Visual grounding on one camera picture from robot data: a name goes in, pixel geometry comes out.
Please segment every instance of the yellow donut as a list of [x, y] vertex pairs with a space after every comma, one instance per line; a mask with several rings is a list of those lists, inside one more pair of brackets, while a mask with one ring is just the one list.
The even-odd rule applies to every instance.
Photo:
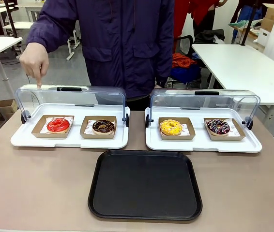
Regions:
[[168, 119], [161, 123], [161, 131], [165, 135], [179, 135], [182, 131], [182, 125], [176, 120]]

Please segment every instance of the dark blue coat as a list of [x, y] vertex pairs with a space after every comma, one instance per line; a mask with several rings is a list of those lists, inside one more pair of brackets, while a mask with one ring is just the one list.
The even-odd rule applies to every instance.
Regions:
[[174, 0], [47, 0], [27, 43], [52, 52], [67, 43], [78, 19], [91, 84], [145, 96], [171, 70], [173, 6]]

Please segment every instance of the donut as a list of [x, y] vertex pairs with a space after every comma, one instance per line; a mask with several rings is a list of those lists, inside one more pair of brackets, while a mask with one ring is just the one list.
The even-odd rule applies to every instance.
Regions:
[[209, 120], [206, 125], [210, 133], [216, 136], [226, 136], [230, 130], [228, 123], [220, 119]]
[[181, 131], [182, 125], [176, 120], [168, 119], [161, 123], [161, 132], [164, 135], [179, 135]]
[[65, 118], [54, 118], [46, 126], [51, 134], [64, 134], [68, 131], [70, 123]]
[[94, 122], [92, 130], [95, 134], [107, 135], [114, 131], [114, 124], [108, 120], [98, 120]]

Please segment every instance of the empty black tray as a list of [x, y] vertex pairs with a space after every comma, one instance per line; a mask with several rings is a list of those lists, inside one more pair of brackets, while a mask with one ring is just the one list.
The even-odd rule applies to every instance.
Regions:
[[103, 153], [88, 205], [101, 218], [193, 220], [202, 210], [190, 159], [156, 151]]

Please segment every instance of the clear plastic lid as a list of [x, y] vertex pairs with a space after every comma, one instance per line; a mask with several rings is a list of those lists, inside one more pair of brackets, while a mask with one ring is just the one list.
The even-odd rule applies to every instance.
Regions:
[[43, 104], [74, 105], [95, 107], [115, 105], [123, 111], [125, 122], [125, 91], [117, 87], [76, 87], [48, 86], [47, 89], [27, 88], [23, 86], [16, 93], [16, 100], [24, 121], [31, 118], [35, 110]]
[[152, 113], [164, 107], [184, 110], [201, 108], [229, 108], [235, 110], [243, 124], [251, 128], [252, 118], [260, 103], [260, 98], [248, 90], [225, 89], [155, 89], [151, 93], [149, 123]]

